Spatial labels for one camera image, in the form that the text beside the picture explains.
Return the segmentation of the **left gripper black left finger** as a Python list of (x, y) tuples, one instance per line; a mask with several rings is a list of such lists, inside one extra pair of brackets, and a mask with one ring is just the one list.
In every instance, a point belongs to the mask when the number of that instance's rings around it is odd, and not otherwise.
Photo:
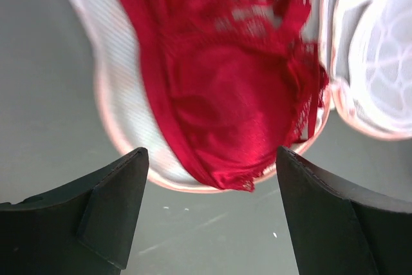
[(65, 185), (1, 204), (1, 273), (120, 274), (148, 169), (139, 147)]

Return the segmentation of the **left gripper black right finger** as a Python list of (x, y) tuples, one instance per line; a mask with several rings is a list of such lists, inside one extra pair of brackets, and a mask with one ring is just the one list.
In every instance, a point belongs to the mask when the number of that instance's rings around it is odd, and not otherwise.
[(411, 202), (279, 147), (277, 181), (300, 274), (411, 274)]

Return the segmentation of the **red lace bra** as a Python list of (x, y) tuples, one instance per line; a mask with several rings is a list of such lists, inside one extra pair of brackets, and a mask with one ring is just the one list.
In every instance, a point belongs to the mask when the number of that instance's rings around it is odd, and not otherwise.
[(183, 168), (252, 191), (280, 146), (315, 134), (328, 76), (301, 32), (312, 0), (119, 0), (151, 111)]

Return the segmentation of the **floral mesh laundry bag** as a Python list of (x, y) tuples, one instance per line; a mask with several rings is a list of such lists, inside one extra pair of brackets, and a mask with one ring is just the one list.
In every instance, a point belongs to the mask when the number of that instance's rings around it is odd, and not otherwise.
[[(70, 0), (95, 60), (95, 98), (117, 150), (151, 150), (149, 181), (186, 193), (213, 194), (196, 181), (162, 138), (138, 73), (138, 41), (117, 0)], [(331, 110), (351, 128), (379, 140), (411, 138), (411, 0), (314, 0), (304, 34), (320, 42), (331, 82), (315, 134)]]

